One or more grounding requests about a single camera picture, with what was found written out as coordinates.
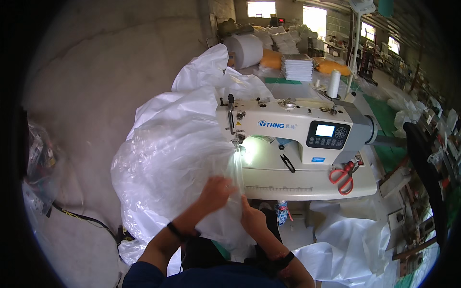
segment brand logo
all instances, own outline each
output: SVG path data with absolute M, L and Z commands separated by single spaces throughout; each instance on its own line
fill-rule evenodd
M 259 121 L 258 125 L 261 127 L 285 128 L 285 124 L 283 123 L 272 123 L 272 122 L 266 122 L 264 120 Z

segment window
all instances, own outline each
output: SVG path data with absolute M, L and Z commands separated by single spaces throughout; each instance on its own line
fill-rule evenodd
M 389 37 L 388 45 L 389 45 L 389 50 L 394 51 L 397 54 L 399 53 L 400 43 L 395 41 L 394 38 Z
M 317 32 L 320 39 L 325 40 L 326 36 L 326 10 L 304 6 L 303 24 L 310 30 Z
M 371 41 L 374 41 L 374 27 L 371 25 L 368 25 L 365 22 L 362 22 L 362 36 L 370 39 Z
M 275 1 L 248 1 L 248 17 L 270 18 L 275 14 Z

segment blue shirt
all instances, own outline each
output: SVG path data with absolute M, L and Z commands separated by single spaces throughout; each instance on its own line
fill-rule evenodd
M 165 277 L 154 265 L 134 263 L 122 283 L 123 288 L 157 287 L 267 287 L 284 288 L 282 281 L 269 279 L 262 271 L 247 265 L 222 265 L 213 268 L 191 268 Z

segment hand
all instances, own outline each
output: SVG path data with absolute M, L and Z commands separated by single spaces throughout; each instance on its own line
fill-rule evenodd
M 197 204 L 206 215 L 224 207 L 229 196 L 237 191 L 237 187 L 231 186 L 231 183 L 232 179 L 222 176 L 213 176 L 208 179 L 197 200 Z
M 240 222 L 248 235 L 258 242 L 267 232 L 270 233 L 266 225 L 266 216 L 260 210 L 251 207 L 245 195 L 242 195 L 242 207 L 242 220 Z

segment red scissors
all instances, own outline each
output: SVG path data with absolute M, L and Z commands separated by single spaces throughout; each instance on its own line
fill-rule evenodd
M 349 162 L 345 165 L 344 170 L 342 170 L 342 169 L 335 169 L 335 170 L 331 171 L 331 172 L 330 172 L 330 176 L 328 176 L 330 182 L 333 183 L 333 184 L 336 184 L 336 183 L 338 183 L 339 180 L 341 180 L 344 176 L 349 175 L 349 177 L 347 178 L 346 182 L 344 182 L 344 184 L 338 189 L 338 191 L 339 191 L 339 193 L 340 193 L 341 195 L 344 195 L 344 196 L 345 196 L 345 195 L 349 194 L 349 193 L 352 191 L 352 189 L 354 188 L 354 180 L 352 179 L 352 173 L 354 173 L 354 172 L 358 169 L 358 166 L 357 166 L 355 169 L 354 169 L 354 167 L 355 167 L 355 163 L 352 162 L 352 161 L 349 161 Z M 333 179 L 331 178 L 331 176 L 332 176 L 333 173 L 335 173 L 335 172 L 341 172 L 341 175 L 340 175 L 338 178 L 336 178 L 336 180 L 333 180 Z M 349 184 L 349 182 L 351 183 L 350 189 L 347 190 L 347 191 L 344 191 L 344 188 Z

